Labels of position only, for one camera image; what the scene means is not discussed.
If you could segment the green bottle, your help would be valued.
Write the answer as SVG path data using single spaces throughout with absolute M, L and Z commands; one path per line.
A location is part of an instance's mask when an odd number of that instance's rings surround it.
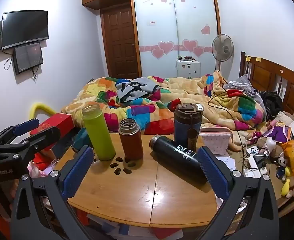
M 90 137 L 95 154 L 100 161 L 109 161 L 114 158 L 116 151 L 107 128 L 103 111 L 95 103 L 82 109 L 84 127 Z

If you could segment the teal ceramic cup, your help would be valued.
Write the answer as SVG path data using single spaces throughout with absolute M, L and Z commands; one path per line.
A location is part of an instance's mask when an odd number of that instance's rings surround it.
M 93 147 L 88 132 L 84 127 L 80 129 L 78 134 L 75 136 L 71 148 L 74 150 L 74 152 L 78 153 L 83 146 Z

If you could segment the white power strip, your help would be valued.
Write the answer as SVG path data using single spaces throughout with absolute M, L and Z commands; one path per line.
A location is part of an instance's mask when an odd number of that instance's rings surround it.
M 268 170 L 266 167 L 262 168 L 245 168 L 244 169 L 244 176 L 250 178 L 260 178 L 262 175 L 268 174 Z

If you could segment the purple plush doll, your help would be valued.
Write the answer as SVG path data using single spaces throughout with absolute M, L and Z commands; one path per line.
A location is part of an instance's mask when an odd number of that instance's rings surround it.
M 283 144 L 289 140 L 290 127 L 282 122 L 277 122 L 271 130 L 265 135 L 268 138 L 272 138 L 277 143 Z

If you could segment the pink dotted box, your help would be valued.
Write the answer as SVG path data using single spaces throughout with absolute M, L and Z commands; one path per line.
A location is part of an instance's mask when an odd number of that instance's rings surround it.
M 203 127 L 200 128 L 199 135 L 214 155 L 227 155 L 227 148 L 232 139 L 232 131 L 229 128 Z

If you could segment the red thermos bottle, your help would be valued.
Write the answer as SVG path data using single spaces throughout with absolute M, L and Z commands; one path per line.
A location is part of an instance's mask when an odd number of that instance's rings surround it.
M 143 145 L 140 127 L 133 118 L 126 118 L 120 122 L 119 136 L 125 156 L 130 160 L 143 158 Z

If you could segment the colourful patchwork blanket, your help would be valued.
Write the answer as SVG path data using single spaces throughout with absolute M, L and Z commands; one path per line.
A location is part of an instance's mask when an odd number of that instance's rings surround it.
M 133 118 L 144 134 L 174 133 L 174 109 L 180 103 L 203 106 L 202 127 L 227 127 L 233 137 L 229 149 L 240 151 L 242 143 L 255 133 L 266 132 L 265 110 L 254 99 L 238 89 L 224 89 L 226 80 L 220 72 L 201 78 L 149 76 L 159 90 L 131 102 L 122 103 L 116 85 L 121 79 L 101 77 L 87 83 L 77 97 L 61 109 L 70 114 L 74 124 L 83 126 L 82 108 L 95 103 L 103 111 L 108 130 L 118 132 L 120 122 Z

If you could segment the grey black garment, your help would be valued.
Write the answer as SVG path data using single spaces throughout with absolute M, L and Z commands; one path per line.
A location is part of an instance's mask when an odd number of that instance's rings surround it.
M 133 80 L 118 79 L 116 82 L 117 96 L 120 103 L 128 103 L 138 98 L 154 94 L 160 89 L 160 85 L 147 77 L 139 77 Z

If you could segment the blue tumbler brown lid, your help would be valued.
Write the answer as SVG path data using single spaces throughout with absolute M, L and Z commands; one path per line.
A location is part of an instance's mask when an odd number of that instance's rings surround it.
M 200 103 L 181 103 L 174 111 L 174 140 L 192 151 L 196 151 L 203 110 Z

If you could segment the wooden bed headboard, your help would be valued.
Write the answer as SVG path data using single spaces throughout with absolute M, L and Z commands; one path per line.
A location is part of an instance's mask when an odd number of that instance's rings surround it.
M 258 91 L 276 91 L 282 99 L 283 110 L 294 113 L 294 71 L 242 51 L 239 75 L 246 75 Z

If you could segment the brown wooden door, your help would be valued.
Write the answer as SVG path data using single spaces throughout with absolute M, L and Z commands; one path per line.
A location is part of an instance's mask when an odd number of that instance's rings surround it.
M 139 77 L 131 5 L 121 4 L 102 11 L 102 31 L 108 75 Z

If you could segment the standing electric fan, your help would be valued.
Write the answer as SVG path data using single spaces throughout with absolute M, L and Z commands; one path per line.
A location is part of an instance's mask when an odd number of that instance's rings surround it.
M 212 55 L 215 58 L 215 70 L 221 70 L 221 63 L 228 61 L 235 50 L 233 41 L 229 35 L 220 34 L 212 42 Z

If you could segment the sliding wardrobe with hearts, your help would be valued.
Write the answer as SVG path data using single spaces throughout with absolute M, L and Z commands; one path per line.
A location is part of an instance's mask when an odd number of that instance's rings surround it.
M 177 77 L 176 60 L 200 61 L 201 77 L 215 70 L 215 0 L 133 0 L 144 76 Z

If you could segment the small wall monitor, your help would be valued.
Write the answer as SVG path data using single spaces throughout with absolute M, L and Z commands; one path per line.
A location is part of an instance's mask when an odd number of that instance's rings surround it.
M 13 49 L 13 67 L 16 75 L 43 64 L 42 48 L 39 42 Z

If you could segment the large wall television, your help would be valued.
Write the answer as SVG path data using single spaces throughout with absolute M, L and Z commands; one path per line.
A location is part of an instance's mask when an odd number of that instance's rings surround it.
M 0 37 L 1 50 L 47 40 L 49 38 L 48 12 L 20 10 L 3 13 Z

